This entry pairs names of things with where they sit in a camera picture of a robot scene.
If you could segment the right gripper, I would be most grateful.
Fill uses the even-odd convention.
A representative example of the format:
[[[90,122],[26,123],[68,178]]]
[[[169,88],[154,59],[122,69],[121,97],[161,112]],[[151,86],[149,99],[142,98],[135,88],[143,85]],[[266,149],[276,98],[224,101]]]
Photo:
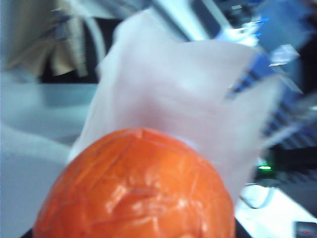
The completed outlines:
[[[233,49],[226,53],[234,57],[233,63],[221,66],[222,73],[233,73],[234,77],[219,78],[215,82],[217,99],[235,99],[245,93],[264,99],[278,99],[284,87],[297,90],[298,87],[284,77],[279,66],[294,60],[298,54],[290,45],[282,45],[267,53],[257,37],[258,29],[267,21],[257,16],[239,27],[227,24],[216,36],[216,40],[233,43]]]

